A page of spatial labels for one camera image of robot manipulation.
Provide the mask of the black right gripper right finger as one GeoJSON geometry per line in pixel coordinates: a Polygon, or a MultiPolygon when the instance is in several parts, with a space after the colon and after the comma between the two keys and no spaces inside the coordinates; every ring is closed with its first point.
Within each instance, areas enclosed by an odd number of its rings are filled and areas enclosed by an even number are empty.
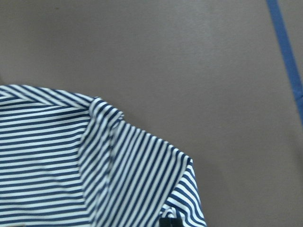
{"type": "Polygon", "coordinates": [[[178,217],[178,216],[172,218],[172,226],[173,227],[182,227],[182,218],[178,217]]]}

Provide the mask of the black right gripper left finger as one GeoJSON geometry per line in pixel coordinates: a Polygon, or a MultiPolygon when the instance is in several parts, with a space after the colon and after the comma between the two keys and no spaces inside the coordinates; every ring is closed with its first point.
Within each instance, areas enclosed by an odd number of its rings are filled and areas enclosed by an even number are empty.
{"type": "Polygon", "coordinates": [[[159,227],[169,227],[169,218],[168,217],[160,217],[159,218],[159,227]]]}

